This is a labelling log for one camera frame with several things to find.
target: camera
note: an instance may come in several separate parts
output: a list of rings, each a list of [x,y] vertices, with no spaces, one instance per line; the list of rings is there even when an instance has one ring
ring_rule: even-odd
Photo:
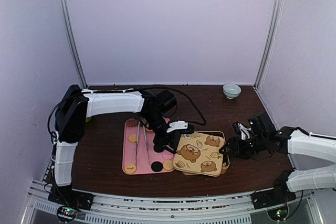
[[[244,159],[269,150],[270,140],[277,132],[266,112],[248,119],[248,122],[249,128],[239,122],[232,125],[238,136],[229,138],[227,144],[229,152]]]

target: bear pattern lid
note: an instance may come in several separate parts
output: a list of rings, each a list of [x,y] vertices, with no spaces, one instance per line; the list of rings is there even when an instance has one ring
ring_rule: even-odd
[[[222,171],[223,154],[219,149],[225,139],[195,132],[181,135],[173,166],[183,172],[217,177]]]

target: dark wooden table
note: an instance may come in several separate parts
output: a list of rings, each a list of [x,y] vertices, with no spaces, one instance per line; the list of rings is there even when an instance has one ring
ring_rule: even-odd
[[[249,117],[265,111],[252,87],[242,87],[241,95],[235,100],[226,99],[220,86],[174,87],[187,93],[206,117],[207,125],[195,125],[196,130],[222,131],[226,139],[235,136],[233,122],[247,124]],[[176,98],[179,108],[173,119],[201,120],[183,96],[176,94]],[[132,113],[106,114],[95,116],[87,123],[73,163],[75,189],[137,197],[224,195],[272,187],[280,173],[291,167],[288,157],[282,154],[263,161],[230,156],[231,167],[219,177],[185,176],[176,170],[165,174],[126,175],[122,171],[123,131],[125,121],[133,117]]]

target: pink tray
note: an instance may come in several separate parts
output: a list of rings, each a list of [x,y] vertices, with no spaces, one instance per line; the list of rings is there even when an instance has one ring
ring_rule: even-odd
[[[125,172],[124,168],[127,164],[135,164],[135,153],[136,153],[136,143],[131,143],[128,140],[128,137],[132,134],[137,134],[138,126],[127,127],[126,124],[129,121],[127,120],[125,123],[125,132],[124,132],[124,148],[123,148],[123,156],[122,156],[122,170]],[[147,148],[145,137],[143,134],[143,126],[140,125],[139,131],[139,143],[138,143],[138,165],[136,168],[136,172],[127,175],[138,175],[138,174],[151,174],[151,173],[169,173],[173,170],[165,170],[162,169],[160,172],[154,172],[151,168],[152,163],[159,161],[163,164],[166,160],[174,159],[174,155],[168,151],[163,151],[161,153],[157,153],[154,151],[153,147],[153,139],[154,132],[146,131],[147,135],[147,143],[148,143],[148,154],[150,164],[148,164],[148,156],[147,156]]]

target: brown bear face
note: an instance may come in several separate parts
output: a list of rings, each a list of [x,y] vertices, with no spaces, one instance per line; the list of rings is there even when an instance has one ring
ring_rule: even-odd
[[[208,136],[206,138],[205,144],[213,146],[213,147],[219,147],[220,139],[218,136]]]
[[[213,161],[204,161],[201,163],[201,173],[203,172],[215,172],[217,171],[216,164]]]
[[[195,163],[196,159],[201,155],[201,151],[191,144],[183,145],[180,151],[177,151],[177,154],[182,155],[186,160]]]

